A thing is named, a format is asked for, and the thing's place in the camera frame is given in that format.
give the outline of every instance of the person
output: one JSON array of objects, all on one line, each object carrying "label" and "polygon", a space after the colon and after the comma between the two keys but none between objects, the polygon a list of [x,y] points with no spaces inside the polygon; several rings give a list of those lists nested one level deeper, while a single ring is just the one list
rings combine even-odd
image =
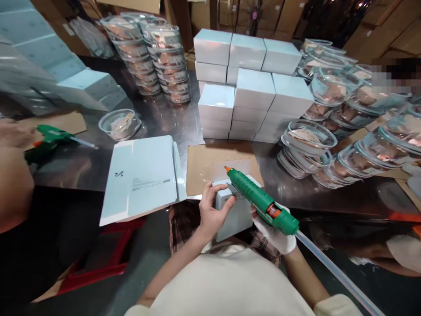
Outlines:
[{"label": "person", "polygon": [[226,188],[205,186],[196,231],[162,266],[126,316],[361,315],[348,297],[329,295],[297,247],[295,236],[267,225],[254,209],[254,224],[281,252],[289,280],[234,237],[203,253],[235,203],[235,197],[230,197],[222,210],[212,207],[217,192]]},{"label": "person", "polygon": [[317,225],[310,231],[321,250],[334,248],[345,252],[356,265],[373,264],[407,277],[421,277],[421,240],[417,226],[407,234],[377,231],[360,238],[338,238]]}]

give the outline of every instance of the packaging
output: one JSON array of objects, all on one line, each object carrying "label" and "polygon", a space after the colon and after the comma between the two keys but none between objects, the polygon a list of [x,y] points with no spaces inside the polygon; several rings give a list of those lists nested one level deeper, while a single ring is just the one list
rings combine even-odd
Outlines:
[{"label": "packaging", "polygon": [[421,54],[421,19],[415,20],[391,45],[409,54]]},{"label": "packaging", "polygon": [[233,34],[229,53],[229,66],[261,70],[266,46],[263,39]]},{"label": "packaging", "polygon": [[195,61],[196,78],[199,81],[225,83],[227,79],[227,66],[205,64]]},{"label": "packaging", "polygon": [[234,90],[229,86],[205,85],[198,102],[200,118],[231,122]]},{"label": "packaging", "polygon": [[262,71],[292,75],[302,57],[294,44],[273,39],[264,39],[263,41],[267,52]]},{"label": "packaging", "polygon": [[267,111],[275,97],[272,76],[268,72],[238,70],[234,106]]},{"label": "packaging", "polygon": [[198,62],[228,66],[232,34],[201,29],[194,37],[194,51]]},{"label": "packaging", "polygon": [[301,116],[314,103],[313,94],[303,78],[272,74],[276,96],[270,111]]}]

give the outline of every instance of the metal table surface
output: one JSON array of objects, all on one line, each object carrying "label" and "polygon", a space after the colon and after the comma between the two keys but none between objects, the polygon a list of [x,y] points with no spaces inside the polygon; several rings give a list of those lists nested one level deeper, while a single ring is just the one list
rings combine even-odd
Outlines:
[{"label": "metal table surface", "polygon": [[[200,93],[195,72],[189,72],[193,96],[190,104],[174,106],[169,105],[162,94],[143,99],[122,62],[89,57],[83,58],[83,61],[93,70],[110,73],[126,91],[130,100],[118,108],[134,108],[143,122],[134,139],[162,135],[173,137],[186,178],[187,147],[204,143],[197,107]],[[82,110],[82,114],[88,130],[77,137],[97,145],[99,149],[76,144],[60,146],[52,160],[34,175],[37,185],[105,191],[116,142],[98,128],[98,122],[105,112]],[[311,176],[297,180],[279,165],[276,154],[280,148],[279,145],[253,142],[266,192],[289,208],[368,215],[379,219],[389,218],[391,213],[420,215],[394,179],[373,177],[337,190],[320,187]]]}]

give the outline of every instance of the white box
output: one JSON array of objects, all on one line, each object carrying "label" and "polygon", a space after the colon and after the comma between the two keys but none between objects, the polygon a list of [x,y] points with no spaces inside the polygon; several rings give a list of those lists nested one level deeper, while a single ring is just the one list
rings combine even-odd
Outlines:
[{"label": "white box", "polygon": [[250,130],[229,131],[228,139],[252,141],[256,132]]},{"label": "white box", "polygon": [[274,39],[263,39],[263,41],[267,52],[262,71],[292,75],[302,57],[294,44]]},{"label": "white box", "polygon": [[51,65],[72,56],[70,49],[57,35],[40,37],[13,47],[38,67]]},{"label": "white box", "polygon": [[114,78],[106,72],[85,69],[57,84],[60,96],[67,102],[78,103],[81,97],[100,100],[117,89]]},{"label": "white box", "polygon": [[238,68],[228,67],[227,69],[227,84],[235,86],[237,84]]},{"label": "white box", "polygon": [[260,122],[260,124],[262,124],[266,114],[266,111],[234,106],[232,119],[243,122]]},{"label": "white box", "polygon": [[[246,176],[258,187],[262,187],[252,176]],[[231,180],[226,179],[212,183],[214,186],[218,184],[227,184],[228,188],[218,191],[215,198],[215,209],[221,210],[224,207],[225,202],[232,195],[237,197],[237,202],[235,202],[234,206],[229,211],[224,224],[216,234],[216,241],[221,241],[250,228],[253,225],[253,220],[250,214],[250,202],[248,202],[246,198],[237,191],[237,189],[231,184]]]},{"label": "white box", "polygon": [[229,129],[204,129],[203,138],[228,139]]},{"label": "white box", "polygon": [[227,80],[227,66],[194,62],[196,78],[199,81],[225,83]]},{"label": "white box", "polygon": [[129,221],[187,198],[177,143],[169,135],[115,144],[109,170],[100,226]]},{"label": "white box", "polygon": [[260,129],[261,123],[259,122],[242,122],[242,121],[232,121],[231,131],[242,131],[247,130],[254,133],[257,133]]},{"label": "white box", "polygon": [[275,93],[270,73],[242,68],[238,70],[234,106],[267,111]]},{"label": "white box", "polygon": [[270,111],[303,115],[314,103],[314,97],[303,78],[272,74],[276,96]]},{"label": "white box", "polygon": [[222,129],[229,130],[231,128],[231,121],[217,121],[202,119],[202,128],[205,129]]},{"label": "white box", "polygon": [[228,66],[232,33],[201,29],[194,37],[196,61]]},{"label": "white box", "polygon": [[200,118],[231,122],[234,90],[229,86],[205,85],[198,102]]},{"label": "white box", "polygon": [[56,35],[53,28],[35,9],[0,13],[0,34],[14,45]]},{"label": "white box", "polygon": [[229,53],[229,66],[261,70],[266,55],[263,39],[242,34],[233,34]]}]

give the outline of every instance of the round plastic container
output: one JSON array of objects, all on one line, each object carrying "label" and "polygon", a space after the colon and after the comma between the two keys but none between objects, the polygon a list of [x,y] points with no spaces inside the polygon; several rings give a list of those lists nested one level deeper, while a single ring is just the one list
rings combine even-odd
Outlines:
[{"label": "round plastic container", "polygon": [[329,105],[340,105],[345,96],[358,88],[361,80],[335,68],[320,67],[310,84],[316,101]]},{"label": "round plastic container", "polygon": [[143,72],[131,72],[136,85],[141,86],[144,84],[150,84],[158,80],[157,73],[154,70],[143,71]]},{"label": "round plastic container", "polygon": [[100,22],[113,41],[142,39],[142,33],[136,21],[131,17],[112,15],[101,19]]},{"label": "round plastic container", "polygon": [[157,71],[158,78],[166,82],[181,82],[189,78],[187,74],[186,66],[162,66],[160,68],[155,68]]},{"label": "round plastic container", "polygon": [[122,59],[131,73],[153,70],[152,59],[149,56],[134,59]]},{"label": "round plastic container", "polygon": [[312,121],[324,121],[337,105],[326,105],[315,101],[303,117]]},{"label": "round plastic container", "polygon": [[148,25],[150,43],[157,50],[182,49],[180,29],[175,25]]},{"label": "round plastic container", "polygon": [[139,93],[143,96],[155,95],[161,92],[161,86],[158,81],[148,84],[136,85]]},{"label": "round plastic container", "polygon": [[124,141],[132,138],[141,124],[142,122],[133,110],[122,109],[104,115],[98,127],[113,140]]},{"label": "round plastic container", "polygon": [[138,59],[148,56],[148,50],[142,39],[134,41],[113,41],[117,52],[124,59]]},{"label": "round plastic container", "polygon": [[290,122],[281,140],[286,146],[311,157],[322,156],[338,143],[329,130],[308,120]]},{"label": "round plastic container", "polygon": [[373,159],[366,151],[363,150],[360,145],[360,141],[357,141],[341,150],[338,153],[338,156],[341,157],[342,161],[344,161],[349,168],[355,170],[358,174],[361,174],[366,178],[396,168],[394,165],[383,163],[378,159]]},{"label": "round plastic container", "polygon": [[294,178],[302,179],[307,176],[307,174],[301,170],[285,152],[285,148],[278,153],[277,158],[282,167],[284,167],[284,169]]},{"label": "round plastic container", "polygon": [[142,30],[144,39],[147,42],[152,44],[152,38],[149,34],[149,31],[147,30],[148,26],[166,25],[167,20],[165,20],[163,18],[152,17],[152,18],[146,18],[146,19],[143,19],[143,20],[139,21],[139,24],[140,24],[140,29]]},{"label": "round plastic container", "polygon": [[305,173],[315,173],[320,168],[327,167],[332,163],[332,154],[327,151],[320,157],[308,157],[295,149],[284,147],[294,163]]},{"label": "round plastic container", "polygon": [[333,42],[324,39],[305,39],[301,50],[308,54],[315,50],[317,45],[331,46]]},{"label": "round plastic container", "polygon": [[358,130],[355,126],[344,121],[338,111],[333,111],[321,124],[331,131],[337,140],[345,139]]},{"label": "round plastic container", "polygon": [[400,167],[421,159],[421,151],[413,151],[397,142],[383,126],[368,133],[360,145],[373,158]]},{"label": "round plastic container", "polygon": [[153,58],[154,65],[156,63],[156,67],[181,66],[186,63],[182,49],[171,52],[156,51],[154,54],[151,54],[151,57]]},{"label": "round plastic container", "polygon": [[339,106],[338,112],[344,121],[355,128],[364,127],[385,113],[385,111],[370,110],[347,101]]},{"label": "round plastic container", "polygon": [[360,79],[371,79],[371,66],[356,64],[351,68],[350,73]]}]

